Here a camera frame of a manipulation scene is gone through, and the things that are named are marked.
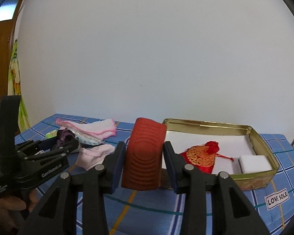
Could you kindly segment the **left hand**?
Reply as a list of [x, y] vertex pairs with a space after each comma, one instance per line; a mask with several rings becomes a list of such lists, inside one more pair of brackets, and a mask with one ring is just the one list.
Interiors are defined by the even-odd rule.
[[19, 211], [28, 209], [30, 212], [35, 208], [37, 202], [37, 190], [29, 193], [29, 204], [15, 197], [7, 196], [0, 199], [0, 234], [17, 234], [22, 223], [15, 214]]

